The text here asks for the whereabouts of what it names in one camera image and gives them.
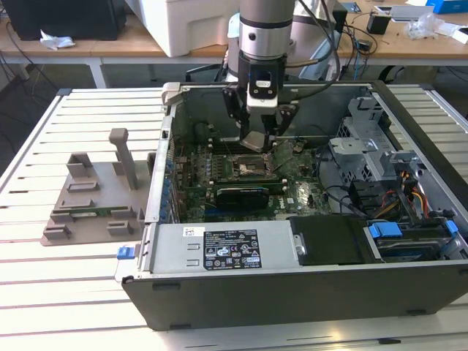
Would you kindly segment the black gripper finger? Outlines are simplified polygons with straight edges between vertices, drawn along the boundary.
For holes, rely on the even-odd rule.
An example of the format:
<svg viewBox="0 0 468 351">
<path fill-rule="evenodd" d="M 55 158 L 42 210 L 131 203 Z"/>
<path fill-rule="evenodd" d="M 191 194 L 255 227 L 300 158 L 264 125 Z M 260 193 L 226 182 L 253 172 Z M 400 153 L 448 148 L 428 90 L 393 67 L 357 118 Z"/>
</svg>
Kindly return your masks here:
<svg viewBox="0 0 468 351">
<path fill-rule="evenodd" d="M 282 136 L 289 129 L 299 109 L 298 104 L 280 105 L 273 113 L 262 115 L 265 145 L 272 144 L 273 140 Z"/>
<path fill-rule="evenodd" d="M 245 145 L 245 139 L 250 130 L 250 114 L 247 111 L 246 105 L 246 89 L 238 86 L 226 86 L 222 89 L 222 96 L 228 116 L 235 120 L 238 128 L 240 129 L 240 144 Z"/>
</svg>

